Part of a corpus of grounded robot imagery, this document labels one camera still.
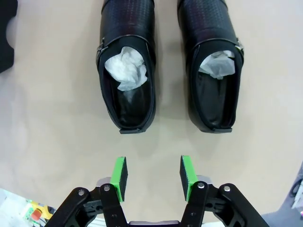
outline yellow object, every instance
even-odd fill
[[[53,216],[49,211],[48,211],[48,206],[45,206],[41,203],[37,203],[37,202],[31,202],[34,210],[38,209],[42,212],[41,217],[45,218],[45,219],[51,219],[51,217]]]

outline table surface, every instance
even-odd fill
[[[181,219],[184,154],[197,174],[235,184],[261,214],[280,207],[303,158],[303,1],[227,1],[245,64],[233,132],[218,135],[187,114],[176,2],[155,0],[155,120],[146,133],[120,135],[95,64],[103,1],[19,0],[8,28],[15,65],[0,75],[1,188],[58,207],[127,156],[126,218]]]

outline shoe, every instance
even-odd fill
[[[17,0],[0,0],[0,73],[14,65],[14,49],[6,39],[9,21],[17,14]]]
[[[155,117],[154,7],[153,0],[106,0],[102,7],[97,68],[108,113],[121,134],[145,132]],[[147,77],[143,85],[128,91],[119,90],[122,83],[106,69],[106,62],[122,54],[124,47],[143,57]]]
[[[186,54],[189,116],[203,132],[231,132],[236,119],[244,49],[233,29],[224,0],[178,0],[178,21]],[[233,71],[224,76],[204,62],[223,56]]]

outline orange object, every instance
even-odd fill
[[[32,213],[31,217],[32,217],[33,220],[38,221],[38,220],[40,219],[41,215],[42,215],[41,210],[36,209],[36,210],[34,210],[34,212]]]

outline black object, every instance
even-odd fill
[[[0,73],[14,64],[14,49],[6,39],[9,21],[17,14],[17,0],[0,0]]]
[[[120,128],[121,134],[144,132],[155,117],[154,28],[153,0],[104,2],[97,68],[108,113]],[[142,55],[147,69],[147,82],[131,91],[118,90],[119,82],[115,81],[105,69],[105,62],[119,54],[125,46],[136,49]]]
[[[204,132],[231,132],[236,119],[244,50],[225,0],[178,0],[178,21],[186,53],[189,115]],[[222,80],[199,72],[203,60],[218,51],[234,53],[234,75]]]
[[[227,227],[268,227],[236,186],[225,184],[217,189],[202,181],[194,183],[181,222],[127,223],[115,187],[105,183],[91,192],[75,188],[45,227],[86,227],[102,213],[107,227],[201,227],[205,211],[214,213]]]

